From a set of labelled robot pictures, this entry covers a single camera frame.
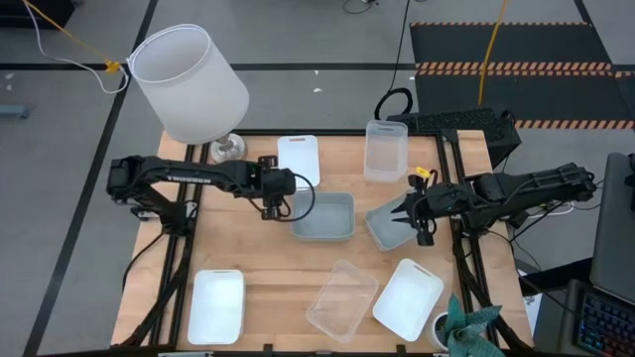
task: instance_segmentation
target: wooden tabletop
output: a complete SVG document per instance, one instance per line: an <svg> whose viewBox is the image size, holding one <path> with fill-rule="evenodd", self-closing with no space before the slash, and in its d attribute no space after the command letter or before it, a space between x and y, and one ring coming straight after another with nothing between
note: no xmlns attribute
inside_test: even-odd
<svg viewBox="0 0 635 357"><path fill-rule="evenodd" d="M245 137L247 160L277 153L277 137ZM347 191L355 199L355 233L341 243L301 243L291 233L289 223L260 220L248 201L234 199L217 188L206 186L202 192L196 235L190 265L188 292L178 347L206 350L262 350L272 343L277 351L357 351L394 352L405 344L409 352L433 351L424 333L408 343L372 317L369 308L352 342L339 344L307 322L305 313L326 283L332 265L347 260L379 282L377 299L393 271L404 258L410 258L444 281L444 293L433 314L446 309L451 293L459 298L458 275L451 252L451 234L447 218L438 219L435 246L420 247L414 240L387 252L380 252L364 225L364 213L403 193L406 178L398 183L368 182L363 176L364 137L318 137L320 191ZM459 132L459 143L467 175L491 172L482 132ZM182 160L186 146L166 134L159 148L164 159ZM446 146L450 172L454 175L451 150ZM419 166L440 169L435 140L409 138L409 171ZM156 185L163 195L175 199L178 185ZM506 235L502 223L493 231ZM157 221L141 223L133 254L148 244L160 231ZM521 297L514 258L502 238L481 238L481 251L489 292L502 315L519 337L533 345L525 306ZM112 342L125 339L143 319L157 297L159 279L166 255L167 239L149 251L130 272L123 294ZM247 297L243 334L232 345L194 346L188 343L189 312L193 277L204 269L237 269L246 280ZM167 340L172 308L164 318L162 340Z"/></svg>

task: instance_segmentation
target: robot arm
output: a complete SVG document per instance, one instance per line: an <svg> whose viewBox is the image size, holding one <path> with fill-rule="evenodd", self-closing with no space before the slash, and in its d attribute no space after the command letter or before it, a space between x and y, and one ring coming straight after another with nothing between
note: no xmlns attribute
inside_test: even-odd
<svg viewBox="0 0 635 357"><path fill-rule="evenodd" d="M276 220L286 216L280 210L284 196L296 191L294 173L289 169L278 170L277 165L275 156L261 157L258 163L228 161L218 165L132 156L112 161L106 192L117 203L136 201L139 206L133 207L133 213L141 209L158 214L164 228L178 235L188 229L191 213L185 204L171 202L154 190L153 183L209 184L236 198L262 198L262 219Z"/></svg>
<svg viewBox="0 0 635 357"><path fill-rule="evenodd" d="M461 184L436 183L434 175L430 187L427 179L409 176L415 191L393 210L406 211L407 218L394 221L417 229L419 245L434 245L435 218L460 215L466 232L486 230L502 217L520 227L529 216L528 208L552 201L588 201L596 190L594 175L575 164L518 176L478 175Z"/></svg>

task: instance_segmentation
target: flower pot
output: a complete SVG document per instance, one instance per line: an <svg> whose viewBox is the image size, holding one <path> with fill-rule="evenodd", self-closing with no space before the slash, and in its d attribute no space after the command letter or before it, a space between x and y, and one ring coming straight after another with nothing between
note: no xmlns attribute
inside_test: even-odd
<svg viewBox="0 0 635 357"><path fill-rule="evenodd" d="M447 352L447 346L442 343L441 336L443 334L446 318L447 312L442 312L438 314L428 328L426 328L426 337L428 337L430 344L438 350L445 352Z"/></svg>

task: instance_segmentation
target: lamp base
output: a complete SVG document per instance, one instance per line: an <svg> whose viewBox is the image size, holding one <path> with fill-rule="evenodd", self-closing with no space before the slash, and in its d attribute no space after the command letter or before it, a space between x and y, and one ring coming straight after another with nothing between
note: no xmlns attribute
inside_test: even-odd
<svg viewBox="0 0 635 357"><path fill-rule="evenodd" d="M209 153L217 163L240 160L247 156L247 144L240 136L230 133L211 142Z"/></svg>

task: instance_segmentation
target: white lamp shade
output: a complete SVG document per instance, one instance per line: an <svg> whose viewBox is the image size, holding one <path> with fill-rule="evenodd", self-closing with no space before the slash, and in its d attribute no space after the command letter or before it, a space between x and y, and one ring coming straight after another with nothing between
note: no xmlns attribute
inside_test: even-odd
<svg viewBox="0 0 635 357"><path fill-rule="evenodd" d="M177 25L154 34L128 63L168 134L182 143L202 144L228 134L249 106L247 88L199 26Z"/></svg>

